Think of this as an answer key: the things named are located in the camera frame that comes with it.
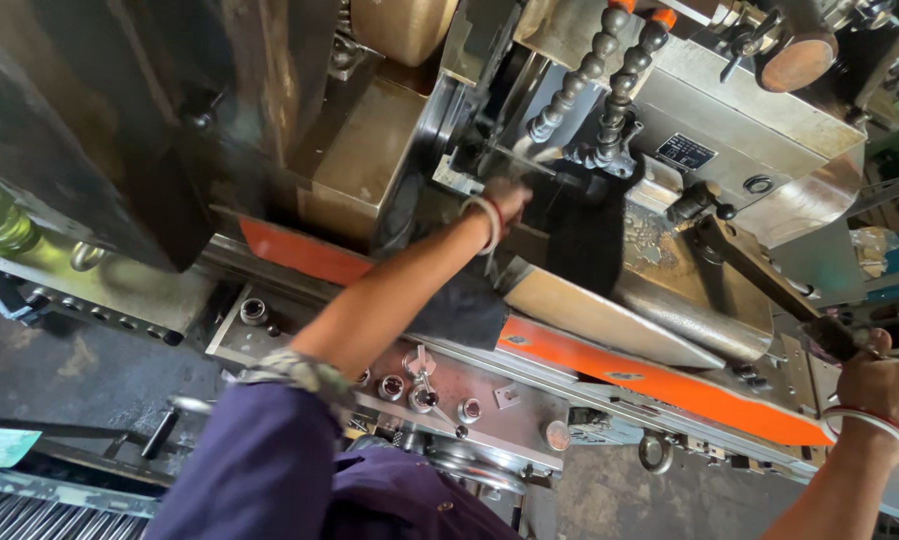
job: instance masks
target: industrial machine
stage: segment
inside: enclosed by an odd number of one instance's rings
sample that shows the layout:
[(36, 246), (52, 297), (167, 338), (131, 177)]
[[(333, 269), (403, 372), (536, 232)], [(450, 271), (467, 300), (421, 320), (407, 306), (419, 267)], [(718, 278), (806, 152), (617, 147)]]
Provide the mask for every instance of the industrial machine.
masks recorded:
[(821, 310), (865, 296), (846, 218), (893, 190), (864, 166), (898, 64), (899, 1), (0, 2), (0, 187), (41, 229), (0, 254), (0, 311), (239, 371), (520, 178), (522, 224), (448, 285), (479, 313), (414, 322), (347, 436), (524, 533), (571, 444), (806, 482), (858, 350)]

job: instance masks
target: sleeve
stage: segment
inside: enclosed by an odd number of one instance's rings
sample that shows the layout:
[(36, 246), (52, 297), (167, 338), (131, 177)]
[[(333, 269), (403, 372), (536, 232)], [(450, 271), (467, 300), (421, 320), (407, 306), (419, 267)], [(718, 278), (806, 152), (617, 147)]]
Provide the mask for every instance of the sleeve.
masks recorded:
[(286, 370), (274, 365), (227, 388), (148, 539), (318, 538), (339, 424), (321, 399), (325, 392), (310, 391), (312, 379), (280, 379), (274, 374)]

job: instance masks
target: concrete floor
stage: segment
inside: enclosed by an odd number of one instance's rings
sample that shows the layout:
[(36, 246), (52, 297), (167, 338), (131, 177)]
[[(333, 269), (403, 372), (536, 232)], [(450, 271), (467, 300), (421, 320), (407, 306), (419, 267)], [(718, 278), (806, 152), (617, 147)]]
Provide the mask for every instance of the concrete floor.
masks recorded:
[[(216, 365), (193, 350), (63, 316), (33, 328), (0, 317), (0, 416), (152, 433), (168, 395), (213, 399), (221, 388)], [(182, 423), (174, 438), (192, 444), (196, 433)], [(173, 473), (181, 464), (154, 468)], [(556, 529), (562, 540), (757, 538), (801, 489), (692, 455), (677, 454), (669, 472), (653, 475), (635, 447), (571, 447)]]

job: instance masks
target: white bangle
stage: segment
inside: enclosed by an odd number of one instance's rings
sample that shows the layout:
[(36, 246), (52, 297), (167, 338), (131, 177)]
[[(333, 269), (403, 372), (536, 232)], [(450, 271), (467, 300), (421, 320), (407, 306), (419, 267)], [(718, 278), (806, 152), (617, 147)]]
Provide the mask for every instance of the white bangle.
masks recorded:
[(847, 410), (838, 407), (824, 410), (823, 414), (820, 415), (823, 433), (826, 434), (830, 441), (836, 442), (837, 438), (840, 436), (840, 434), (830, 425), (830, 420), (833, 418), (840, 418), (845, 416), (849, 416), (850, 418), (857, 418), (859, 420), (862, 420), (863, 422), (867, 422), (873, 426), (876, 426), (877, 428), (880, 428), (881, 430), (887, 432), (890, 436), (893, 436), (897, 441), (899, 441), (899, 427), (897, 427), (896, 425), (893, 425), (892, 423), (889, 423), (886, 420), (868, 412), (864, 412), (861, 410)]
[(469, 197), (463, 202), (463, 205), (460, 206), (459, 215), (463, 215), (470, 205), (479, 206), (490, 218), (490, 242), (486, 244), (485, 248), (477, 253), (477, 255), (489, 255), (493, 250), (497, 249), (497, 246), (500, 244), (500, 240), (503, 237), (503, 231), (500, 230), (500, 224), (503, 223), (503, 218), (497, 211), (497, 208), (482, 197)]

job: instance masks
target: forearm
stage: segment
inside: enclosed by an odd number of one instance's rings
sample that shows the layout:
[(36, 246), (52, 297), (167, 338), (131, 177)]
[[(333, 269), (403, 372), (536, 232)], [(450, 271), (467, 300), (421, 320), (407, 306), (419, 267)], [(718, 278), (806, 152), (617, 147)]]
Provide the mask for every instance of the forearm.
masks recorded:
[(489, 238), (488, 216), (467, 214), (372, 268), (300, 330), (290, 346), (354, 379)]
[(762, 540), (865, 540), (873, 534), (899, 443), (871, 425), (846, 428), (796, 502)]

